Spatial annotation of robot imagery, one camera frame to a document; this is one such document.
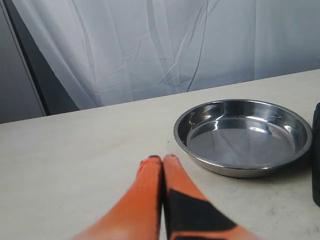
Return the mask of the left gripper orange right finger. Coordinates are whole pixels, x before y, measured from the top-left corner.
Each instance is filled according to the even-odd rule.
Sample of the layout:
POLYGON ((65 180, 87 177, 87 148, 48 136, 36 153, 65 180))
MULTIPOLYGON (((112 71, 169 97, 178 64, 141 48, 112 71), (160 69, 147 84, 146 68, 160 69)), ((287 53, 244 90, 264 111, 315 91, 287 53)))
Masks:
POLYGON ((169 240, 254 240, 256 235, 217 208, 193 183, 174 154, 163 159, 164 217, 169 240))

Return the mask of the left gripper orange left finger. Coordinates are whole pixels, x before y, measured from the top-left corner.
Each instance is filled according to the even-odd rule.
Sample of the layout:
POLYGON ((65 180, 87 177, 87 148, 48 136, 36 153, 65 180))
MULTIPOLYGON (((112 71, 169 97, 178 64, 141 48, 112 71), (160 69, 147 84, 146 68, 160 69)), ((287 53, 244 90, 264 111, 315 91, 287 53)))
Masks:
POLYGON ((141 161, 135 181, 100 220, 74 240, 157 240, 162 208, 162 160, 141 161))

